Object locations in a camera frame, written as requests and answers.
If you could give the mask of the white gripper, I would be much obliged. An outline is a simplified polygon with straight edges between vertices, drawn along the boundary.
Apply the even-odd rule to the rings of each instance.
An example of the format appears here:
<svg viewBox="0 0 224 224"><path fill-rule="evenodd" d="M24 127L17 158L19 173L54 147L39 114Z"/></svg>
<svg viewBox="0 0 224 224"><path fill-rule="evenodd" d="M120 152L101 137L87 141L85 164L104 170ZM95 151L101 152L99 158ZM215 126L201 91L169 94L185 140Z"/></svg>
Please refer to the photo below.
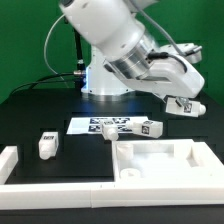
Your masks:
<svg viewBox="0 0 224 224"><path fill-rule="evenodd" d="M127 87L160 98L177 96L180 107L186 106L188 98L195 98L204 86L204 78L186 59L175 53L160 52L155 44L140 42L110 64L116 77Z"/></svg>

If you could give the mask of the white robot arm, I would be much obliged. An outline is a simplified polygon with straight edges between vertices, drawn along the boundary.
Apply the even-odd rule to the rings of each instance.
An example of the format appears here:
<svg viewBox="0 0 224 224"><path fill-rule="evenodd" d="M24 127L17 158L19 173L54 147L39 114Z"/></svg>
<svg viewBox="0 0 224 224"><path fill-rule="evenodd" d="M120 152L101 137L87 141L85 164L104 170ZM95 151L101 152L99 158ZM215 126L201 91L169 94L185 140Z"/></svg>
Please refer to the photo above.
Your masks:
<svg viewBox="0 0 224 224"><path fill-rule="evenodd" d="M135 14L159 0L60 0L68 22L97 48L125 86L159 97L194 98L204 78L175 48L163 52Z"/></svg>

